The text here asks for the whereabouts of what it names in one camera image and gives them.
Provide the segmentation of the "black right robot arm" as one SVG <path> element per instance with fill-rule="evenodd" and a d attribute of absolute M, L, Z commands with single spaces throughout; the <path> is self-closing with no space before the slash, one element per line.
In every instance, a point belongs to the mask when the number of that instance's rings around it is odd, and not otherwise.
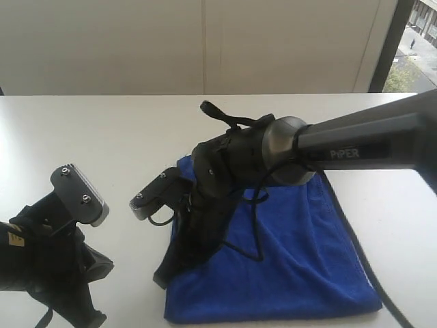
<path fill-rule="evenodd" d="M 178 231 L 154 273 L 166 288 L 226 244 L 246 189 L 302 185 L 325 170 L 412 169 L 436 188 L 436 92 L 429 91 L 318 124 L 267 115 L 242 123 L 210 102 L 202 110 L 228 131 L 192 151 L 195 182 L 176 210 Z"/>

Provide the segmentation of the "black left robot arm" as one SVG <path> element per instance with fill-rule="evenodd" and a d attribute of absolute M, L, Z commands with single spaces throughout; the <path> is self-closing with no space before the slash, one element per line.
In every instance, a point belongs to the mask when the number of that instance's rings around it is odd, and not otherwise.
<path fill-rule="evenodd" d="M 89 283 L 113 267 L 54 193 L 1 223 L 1 290 L 27 292 L 47 307 L 37 327 L 48 327 L 54 313 L 73 327 L 101 327 L 107 315 L 95 309 Z"/>

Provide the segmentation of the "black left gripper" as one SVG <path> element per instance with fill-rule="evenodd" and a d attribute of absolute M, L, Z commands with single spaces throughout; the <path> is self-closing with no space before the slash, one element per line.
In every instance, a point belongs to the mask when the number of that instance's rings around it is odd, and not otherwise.
<path fill-rule="evenodd" d="M 85 236 L 55 194 L 10 219 L 10 290 L 28 292 L 73 327 L 101 327 L 89 283 L 104 279 L 113 261 L 85 243 Z"/>

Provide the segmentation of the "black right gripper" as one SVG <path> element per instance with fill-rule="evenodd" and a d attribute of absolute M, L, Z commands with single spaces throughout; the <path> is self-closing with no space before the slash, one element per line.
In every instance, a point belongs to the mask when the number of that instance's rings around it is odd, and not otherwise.
<path fill-rule="evenodd" d="M 154 272 L 153 281 L 166 290 L 183 270 L 207 262 L 220 249 L 238 202 L 238 191 L 220 198 L 192 191 L 188 212 L 181 218 L 178 231 Z"/>

